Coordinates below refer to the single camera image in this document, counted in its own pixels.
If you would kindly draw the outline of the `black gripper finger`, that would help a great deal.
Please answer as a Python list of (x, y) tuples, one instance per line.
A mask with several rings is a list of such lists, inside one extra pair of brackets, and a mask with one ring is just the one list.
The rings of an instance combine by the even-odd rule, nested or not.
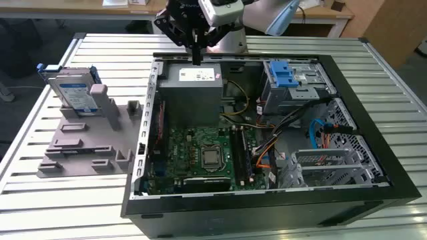
[(197, 65), (197, 43), (194, 41), (194, 31), (185, 33), (178, 29), (174, 19), (170, 17), (166, 9), (162, 9), (154, 17), (154, 26), (161, 30), (172, 42), (178, 46), (184, 46), (190, 54), (190, 62)]
[(228, 32), (232, 30), (233, 24), (225, 24), (214, 27), (208, 31), (206, 27), (198, 28), (196, 30), (196, 65), (201, 64), (202, 60), (202, 49), (206, 47), (213, 47), (218, 41), (224, 38)]

